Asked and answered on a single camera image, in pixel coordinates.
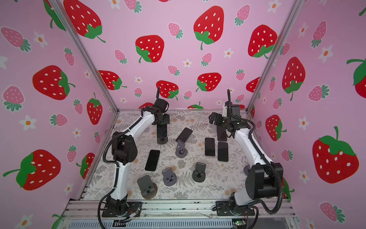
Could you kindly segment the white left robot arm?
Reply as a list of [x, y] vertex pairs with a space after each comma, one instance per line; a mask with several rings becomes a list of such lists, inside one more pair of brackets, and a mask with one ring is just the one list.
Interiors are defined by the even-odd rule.
[[112, 190], [102, 197], [100, 203], [106, 201], [108, 209], [118, 216], [128, 212], [127, 183], [130, 165], [136, 159], [138, 150], [135, 141], [150, 125], [167, 124], [168, 104], [153, 105], [141, 109], [141, 114], [122, 132], [115, 132], [103, 153], [103, 162], [115, 165], [114, 184]]

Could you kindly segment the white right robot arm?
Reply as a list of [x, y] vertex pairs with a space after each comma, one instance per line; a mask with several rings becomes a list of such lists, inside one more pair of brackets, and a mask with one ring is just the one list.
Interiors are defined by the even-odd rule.
[[284, 170], [281, 164], [274, 163], [266, 155], [255, 140], [253, 132], [256, 125], [248, 119], [231, 114], [224, 116], [216, 112], [210, 114], [209, 123], [230, 132], [249, 162], [245, 188], [231, 194], [230, 211], [234, 215], [239, 215], [260, 203], [268, 214], [276, 214], [284, 198], [282, 185]]

